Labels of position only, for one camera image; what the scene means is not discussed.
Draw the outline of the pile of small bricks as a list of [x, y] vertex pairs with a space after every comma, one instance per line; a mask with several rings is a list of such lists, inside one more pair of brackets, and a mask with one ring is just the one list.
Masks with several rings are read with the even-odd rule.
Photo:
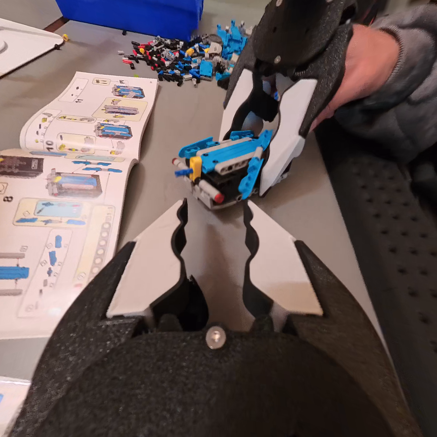
[[155, 36], [151, 41], [131, 41], [131, 52], [118, 50], [124, 64], [134, 70], [141, 61], [157, 73], [159, 81], [174, 82], [178, 86], [192, 82], [215, 80], [227, 90], [230, 76], [246, 46], [254, 26], [245, 22], [236, 25], [234, 20], [224, 28], [218, 24], [215, 34], [203, 34], [189, 41]]

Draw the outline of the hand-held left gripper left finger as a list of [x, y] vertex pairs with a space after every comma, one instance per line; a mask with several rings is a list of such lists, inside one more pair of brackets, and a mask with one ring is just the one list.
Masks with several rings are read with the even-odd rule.
[[181, 252], [188, 203], [178, 200], [137, 237], [107, 318], [143, 315], [157, 321], [159, 314], [181, 314], [189, 302], [189, 285]]

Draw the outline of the blue sticker sheet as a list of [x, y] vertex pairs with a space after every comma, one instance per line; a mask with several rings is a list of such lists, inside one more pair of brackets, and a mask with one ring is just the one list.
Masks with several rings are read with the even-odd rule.
[[23, 407], [31, 381], [0, 377], [0, 436], [8, 436]]

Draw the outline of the grey desk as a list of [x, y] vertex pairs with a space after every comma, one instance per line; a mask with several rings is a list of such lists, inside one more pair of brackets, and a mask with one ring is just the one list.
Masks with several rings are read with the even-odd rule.
[[[131, 51], [131, 41], [145, 36], [70, 20], [55, 1], [1, 1], [1, 18], [47, 28], [69, 41], [0, 81], [1, 149], [19, 147], [28, 119], [67, 87], [76, 71], [155, 77], [141, 62], [124, 65], [118, 50]], [[220, 133], [225, 91], [215, 81], [178, 87], [162, 82], [142, 139], [140, 163], [132, 169], [126, 190], [118, 249], [138, 236], [177, 200], [188, 200], [187, 244], [183, 258], [188, 275], [203, 291], [211, 322], [232, 330], [250, 327], [242, 300], [245, 246], [241, 205], [211, 212], [195, 200], [173, 174], [172, 158], [180, 147]], [[317, 141], [309, 135], [291, 174], [265, 198], [252, 200], [294, 237], [303, 240], [348, 288], [367, 313], [377, 333], [378, 319], [365, 287]]]

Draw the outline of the person's right hand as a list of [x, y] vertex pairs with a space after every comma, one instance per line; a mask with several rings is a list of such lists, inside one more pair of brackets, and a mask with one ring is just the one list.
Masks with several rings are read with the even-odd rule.
[[391, 34], [354, 24], [347, 47], [345, 72], [336, 94], [310, 127], [314, 130], [336, 110], [378, 91], [388, 80], [400, 55], [400, 46]]

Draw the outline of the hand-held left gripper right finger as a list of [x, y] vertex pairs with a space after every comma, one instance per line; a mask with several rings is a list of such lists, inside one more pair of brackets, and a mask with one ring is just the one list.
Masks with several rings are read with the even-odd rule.
[[255, 203], [243, 205], [245, 264], [243, 303], [254, 318], [285, 323], [290, 314], [323, 316], [296, 240]]

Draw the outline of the person's right forearm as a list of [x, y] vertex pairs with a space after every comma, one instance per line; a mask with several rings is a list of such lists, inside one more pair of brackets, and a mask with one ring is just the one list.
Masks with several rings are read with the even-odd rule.
[[372, 27], [400, 46], [380, 90], [343, 106], [335, 118], [349, 133], [375, 141], [386, 156], [408, 163], [437, 140], [437, 7], [422, 4], [379, 17]]

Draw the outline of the black perforated panel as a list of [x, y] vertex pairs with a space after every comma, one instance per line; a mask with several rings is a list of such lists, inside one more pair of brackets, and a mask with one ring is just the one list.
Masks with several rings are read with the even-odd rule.
[[407, 403], [437, 435], [437, 243], [399, 166], [334, 119], [315, 137]]

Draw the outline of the blue plastic bin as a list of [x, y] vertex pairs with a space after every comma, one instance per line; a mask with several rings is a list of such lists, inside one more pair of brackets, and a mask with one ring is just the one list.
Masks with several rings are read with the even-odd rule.
[[83, 23], [187, 41], [198, 29], [202, 0], [57, 0], [63, 17]]

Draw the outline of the instruction booklet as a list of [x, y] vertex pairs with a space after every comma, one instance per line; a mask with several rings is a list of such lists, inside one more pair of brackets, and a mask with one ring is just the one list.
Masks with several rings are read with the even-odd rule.
[[76, 72], [1, 151], [1, 340], [51, 336], [112, 259], [158, 86]]

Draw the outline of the black blue brick model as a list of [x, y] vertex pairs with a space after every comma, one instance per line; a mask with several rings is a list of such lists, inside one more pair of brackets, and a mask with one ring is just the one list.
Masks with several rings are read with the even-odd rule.
[[[255, 140], [260, 135], [256, 136], [252, 130], [233, 131], [226, 140], [214, 141], [208, 137], [182, 147], [178, 157], [172, 160], [174, 174], [184, 180], [193, 197], [209, 210], [232, 206], [242, 201], [238, 186], [247, 174]], [[250, 197], [259, 197], [260, 172]]]

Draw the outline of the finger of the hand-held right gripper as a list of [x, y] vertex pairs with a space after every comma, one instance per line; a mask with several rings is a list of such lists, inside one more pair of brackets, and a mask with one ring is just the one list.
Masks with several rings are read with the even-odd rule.
[[300, 79], [296, 83], [287, 77], [263, 79], [264, 91], [274, 94], [274, 86], [279, 86], [279, 118], [260, 172], [259, 197], [265, 197], [292, 159], [302, 152], [306, 134], [300, 134], [299, 130], [317, 84], [318, 80], [313, 78]]
[[259, 117], [254, 114], [259, 82], [253, 72], [243, 69], [233, 88], [221, 121], [219, 140], [229, 139], [231, 132], [252, 129], [259, 133]]

